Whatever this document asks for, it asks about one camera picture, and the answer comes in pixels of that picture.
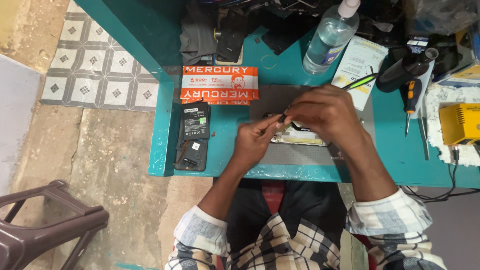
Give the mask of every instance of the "dark trousers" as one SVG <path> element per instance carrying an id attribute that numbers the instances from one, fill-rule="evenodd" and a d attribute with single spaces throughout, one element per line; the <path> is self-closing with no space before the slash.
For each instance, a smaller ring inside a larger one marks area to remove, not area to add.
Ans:
<path id="1" fill-rule="evenodd" d="M 340 248 L 347 209 L 336 183 L 285 181 L 279 214 L 292 239 L 297 234 L 300 219 L 306 219 Z M 262 194 L 261 180 L 242 179 L 226 220 L 231 252 L 239 252 L 255 242 L 271 216 Z"/>

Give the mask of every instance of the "shirt cuff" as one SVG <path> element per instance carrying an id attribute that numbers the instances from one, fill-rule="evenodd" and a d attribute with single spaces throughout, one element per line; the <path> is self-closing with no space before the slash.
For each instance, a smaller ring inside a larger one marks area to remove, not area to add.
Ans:
<path id="1" fill-rule="evenodd" d="M 196 205 L 183 215 L 173 236 L 183 245 L 207 253 L 225 256 L 230 251 L 227 223 L 209 216 Z"/>
<path id="2" fill-rule="evenodd" d="M 401 188 L 391 196 L 357 202 L 347 213 L 345 229 L 361 235 L 422 232 L 432 223 L 425 205 Z"/>

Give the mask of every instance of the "hand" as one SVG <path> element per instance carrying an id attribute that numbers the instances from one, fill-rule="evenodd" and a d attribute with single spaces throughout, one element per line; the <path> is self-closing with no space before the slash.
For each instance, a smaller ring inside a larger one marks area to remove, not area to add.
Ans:
<path id="1" fill-rule="evenodd" d="M 234 160 L 245 170 L 258 163 L 265 156 L 273 135 L 277 133 L 278 119 L 280 119 L 280 115 L 255 123 L 241 123 L 230 160 Z"/>
<path id="2" fill-rule="evenodd" d="M 326 84 L 297 97 L 285 113 L 285 123 L 298 120 L 323 140 L 347 152 L 361 144 L 368 133 L 360 124 L 352 97 L 345 90 Z"/>

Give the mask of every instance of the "black cable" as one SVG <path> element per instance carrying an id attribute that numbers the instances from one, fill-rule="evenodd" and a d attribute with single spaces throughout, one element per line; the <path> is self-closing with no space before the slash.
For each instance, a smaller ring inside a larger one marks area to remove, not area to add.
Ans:
<path id="1" fill-rule="evenodd" d="M 480 189 L 472 188 L 472 191 L 452 194 L 452 192 L 456 188 L 455 172 L 458 168 L 458 160 L 460 159 L 459 158 L 458 146 L 453 147 L 453 158 L 454 158 L 454 161 L 455 161 L 455 167 L 453 169 L 452 174 L 450 175 L 450 178 L 452 179 L 452 188 L 448 192 L 446 192 L 442 195 L 439 195 L 437 197 L 429 197 L 429 196 L 426 196 L 426 195 L 419 195 L 419 194 L 415 193 L 409 186 L 406 186 L 412 193 L 405 192 L 405 194 L 416 196 L 419 199 L 424 200 L 423 203 L 431 203 L 431 202 L 444 202 L 444 201 L 447 201 L 450 197 L 453 197 L 453 196 L 463 196 L 463 195 L 479 193 Z"/>

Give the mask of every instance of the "brown plastic chair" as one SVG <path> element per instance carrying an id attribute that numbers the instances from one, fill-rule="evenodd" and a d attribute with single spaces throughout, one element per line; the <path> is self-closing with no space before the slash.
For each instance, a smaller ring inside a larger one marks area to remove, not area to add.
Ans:
<path id="1" fill-rule="evenodd" d="M 55 180 L 50 184 L 0 197 L 0 208 L 15 204 L 0 220 L 0 270 L 22 270 L 43 253 L 80 238 L 61 270 L 73 270 L 93 236 L 107 226 L 109 214 L 103 206 L 88 207 L 63 189 L 68 185 Z M 28 198 L 44 196 L 75 213 L 64 220 L 40 227 L 10 224 Z"/>

